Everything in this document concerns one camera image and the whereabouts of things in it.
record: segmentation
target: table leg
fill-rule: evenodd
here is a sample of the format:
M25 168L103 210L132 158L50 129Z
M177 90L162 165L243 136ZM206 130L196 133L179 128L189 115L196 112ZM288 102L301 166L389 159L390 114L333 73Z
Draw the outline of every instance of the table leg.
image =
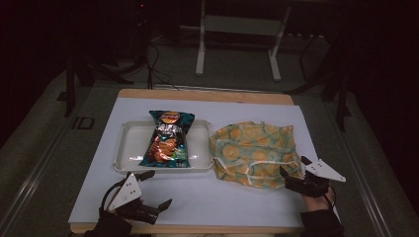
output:
M206 24L206 0L201 0L200 48L198 49L197 69L195 71L195 73L198 76L202 76L204 74L204 62L206 60L205 24Z
M268 56L269 56L269 61L271 63L271 70L272 70L272 75L274 77L274 81L281 81L281 74L280 74L280 69L278 67L278 61L277 61L277 52L278 52L278 48L280 47L281 39L284 36L284 30L287 25L287 20L290 16L290 12L291 12L291 6L287 7L287 10L284 14L283 23L278 29L277 40L275 41L274 47L268 50Z

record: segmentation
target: gray floor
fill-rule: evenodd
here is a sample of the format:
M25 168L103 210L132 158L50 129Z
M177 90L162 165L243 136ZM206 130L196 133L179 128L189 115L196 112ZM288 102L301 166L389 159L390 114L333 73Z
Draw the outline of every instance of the gray floor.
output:
M281 93L305 82L298 54L306 43L301 38L284 38L278 55L283 81L274 82L265 43L245 47L209 40L205 74L197 77L196 36L185 33L179 44L159 38L154 41L159 49L154 82L161 81L155 88ZM326 49L324 40L316 41L304 57L307 74L318 66ZM149 53L153 61L157 51L151 49ZM130 87L144 88L146 76L147 70L142 69L126 79L135 82ZM56 100L59 92L65 90L64 80L62 74L51 82L0 151L1 231L8 230L5 236L69 233L68 215L95 153L93 147L100 141L118 90L126 87L97 75L94 88L77 87L77 107L70 118L64 118L65 104ZM349 95L352 116L345 119L347 132L342 133L334 123L335 102L323 103L319 99L321 87L293 99L309 118L307 125L318 155L351 178L344 185L336 184L338 209L347 236L419 236L418 217L388 167L354 96ZM76 117L95 117L94 128L70 129ZM20 191L27 195L19 196Z

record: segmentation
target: cloth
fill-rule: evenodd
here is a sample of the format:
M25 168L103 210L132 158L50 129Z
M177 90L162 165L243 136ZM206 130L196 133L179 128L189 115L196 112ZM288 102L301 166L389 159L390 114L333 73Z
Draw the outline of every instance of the cloth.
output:
M230 124L209 140L218 179L245 186L277 189L284 185L280 167L302 178L293 126L278 127L253 121Z

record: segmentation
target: wooden table edge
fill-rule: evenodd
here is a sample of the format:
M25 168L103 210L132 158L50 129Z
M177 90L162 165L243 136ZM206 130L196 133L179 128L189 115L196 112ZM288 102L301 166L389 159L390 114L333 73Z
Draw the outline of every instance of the wooden table edge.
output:
M293 99L289 95L255 92L121 89L118 98L293 105Z
M84 234L96 223L70 224L71 232ZM222 225L149 225L133 224L131 234L284 234L300 233L302 227L222 226Z

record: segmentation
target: table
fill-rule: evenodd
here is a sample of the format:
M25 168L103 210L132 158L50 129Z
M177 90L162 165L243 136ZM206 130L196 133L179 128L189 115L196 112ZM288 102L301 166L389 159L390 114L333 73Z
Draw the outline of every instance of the table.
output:
M228 113L232 107L234 113ZM317 159L301 110L293 106L290 96L123 89L70 215L71 231L84 233L93 229L105 191L125 176L112 166L121 124L143 119L149 110L169 108L188 110L196 119L206 118L213 130L243 120L264 120L275 125L292 123L297 152L311 160ZM298 232L302 227L299 213L304 206L299 194L286 189L261 190L220 181L213 170L157 173L154 178L141 182L140 187L145 204L157 206L168 198L173 202L160 214L155 225L135 222L132 233L286 233Z

